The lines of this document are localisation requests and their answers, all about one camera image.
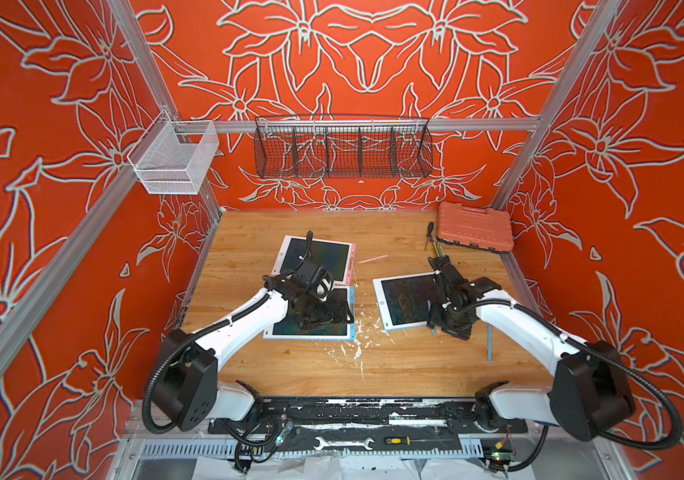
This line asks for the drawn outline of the blue tablet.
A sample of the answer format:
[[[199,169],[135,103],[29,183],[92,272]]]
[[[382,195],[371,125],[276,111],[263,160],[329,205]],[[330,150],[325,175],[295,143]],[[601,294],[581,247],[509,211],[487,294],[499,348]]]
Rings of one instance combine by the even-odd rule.
[[[376,278],[372,284],[385,331],[426,327],[430,308],[445,301],[432,273]]]
[[[355,290],[353,286],[337,286],[330,297],[345,300],[350,313],[355,313]],[[355,338],[355,322],[330,323],[304,328],[301,318],[289,314],[280,322],[268,327],[262,334],[265,340],[314,340],[314,341],[352,341]]]

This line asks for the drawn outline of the blue stylus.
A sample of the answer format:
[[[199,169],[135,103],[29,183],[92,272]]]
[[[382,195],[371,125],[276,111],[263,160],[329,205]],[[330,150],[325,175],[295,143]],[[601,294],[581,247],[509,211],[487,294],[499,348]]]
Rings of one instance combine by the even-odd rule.
[[[487,362],[491,363],[493,361],[493,333],[491,330],[487,330],[486,334],[486,358]]]

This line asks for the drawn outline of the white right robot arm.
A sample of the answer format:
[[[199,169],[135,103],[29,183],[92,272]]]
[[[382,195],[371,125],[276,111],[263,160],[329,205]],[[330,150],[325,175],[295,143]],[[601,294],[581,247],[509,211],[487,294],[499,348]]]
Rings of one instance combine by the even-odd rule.
[[[627,367],[605,341],[591,343],[546,321],[517,302],[487,277],[468,280],[447,256],[428,260],[443,299],[431,305],[427,324],[461,340],[484,322],[532,355],[552,377],[550,386],[492,383],[475,394],[473,420],[495,431],[507,420],[530,420],[557,426],[572,438],[597,437],[638,450],[661,451],[676,446],[684,433],[681,415],[656,385]],[[632,440],[612,430],[636,412],[631,384],[637,382],[667,412],[669,431],[657,440]]]

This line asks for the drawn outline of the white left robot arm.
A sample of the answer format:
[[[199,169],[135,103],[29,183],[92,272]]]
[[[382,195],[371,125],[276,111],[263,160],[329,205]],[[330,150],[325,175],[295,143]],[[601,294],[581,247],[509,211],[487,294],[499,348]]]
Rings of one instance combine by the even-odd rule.
[[[219,372],[242,347],[286,317],[297,318],[308,330],[354,322],[347,298],[334,293],[332,272],[313,258],[313,240],[309,231],[298,263],[265,276],[263,287],[246,303],[207,327],[192,333],[176,329],[163,340],[142,399],[147,431],[190,431],[205,420],[248,418],[257,393],[220,381]]]

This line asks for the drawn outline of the pink stylus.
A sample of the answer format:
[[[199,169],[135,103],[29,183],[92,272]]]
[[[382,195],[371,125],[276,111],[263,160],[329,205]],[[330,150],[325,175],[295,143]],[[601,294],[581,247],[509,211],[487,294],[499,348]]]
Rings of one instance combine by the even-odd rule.
[[[367,259],[360,260],[360,261],[357,262],[357,264],[362,265],[362,264],[368,264],[368,263],[372,263],[372,262],[377,262],[377,261],[384,260],[384,259],[386,259],[386,258],[388,258],[388,257],[389,257],[389,255],[387,255],[387,254],[379,255],[379,256],[375,256],[375,257],[371,257],[371,258],[367,258]]]

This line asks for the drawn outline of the red plastic tool case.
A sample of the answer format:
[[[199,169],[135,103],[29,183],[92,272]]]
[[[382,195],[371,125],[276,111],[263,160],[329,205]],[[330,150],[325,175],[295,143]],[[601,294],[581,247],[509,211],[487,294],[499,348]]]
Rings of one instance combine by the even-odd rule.
[[[439,204],[436,239],[449,245],[495,253],[509,252],[514,246],[510,216],[506,211],[456,202]]]

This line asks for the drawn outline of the silver combination wrench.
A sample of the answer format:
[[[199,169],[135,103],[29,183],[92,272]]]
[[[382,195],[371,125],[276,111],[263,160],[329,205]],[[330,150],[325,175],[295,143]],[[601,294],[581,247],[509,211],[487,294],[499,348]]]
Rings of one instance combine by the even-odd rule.
[[[374,445],[374,439],[371,437],[363,440],[327,440],[322,436],[316,436],[315,442],[313,448],[316,451],[335,448],[363,448],[366,451],[371,451]]]

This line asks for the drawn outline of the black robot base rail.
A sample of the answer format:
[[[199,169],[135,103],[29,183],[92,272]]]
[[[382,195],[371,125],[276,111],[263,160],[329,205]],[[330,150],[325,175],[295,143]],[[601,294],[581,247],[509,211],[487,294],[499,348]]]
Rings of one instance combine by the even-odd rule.
[[[472,397],[266,396],[233,424],[250,427],[274,417],[322,430],[414,427],[485,435],[474,421],[474,404]]]

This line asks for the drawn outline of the yellow handled screwdriver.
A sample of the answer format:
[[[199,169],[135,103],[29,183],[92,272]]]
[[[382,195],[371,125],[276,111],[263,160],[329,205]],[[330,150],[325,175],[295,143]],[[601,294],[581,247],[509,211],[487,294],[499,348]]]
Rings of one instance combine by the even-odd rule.
[[[386,445],[413,445],[417,443],[432,443],[435,439],[415,439],[406,436],[388,436],[384,438]]]

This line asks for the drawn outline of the clear plastic wall bin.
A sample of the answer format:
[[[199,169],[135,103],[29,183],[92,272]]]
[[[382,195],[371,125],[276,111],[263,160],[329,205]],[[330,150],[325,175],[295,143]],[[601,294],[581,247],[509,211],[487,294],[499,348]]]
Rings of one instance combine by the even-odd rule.
[[[196,195],[219,145],[213,121],[176,121],[162,109],[127,160],[149,194]]]

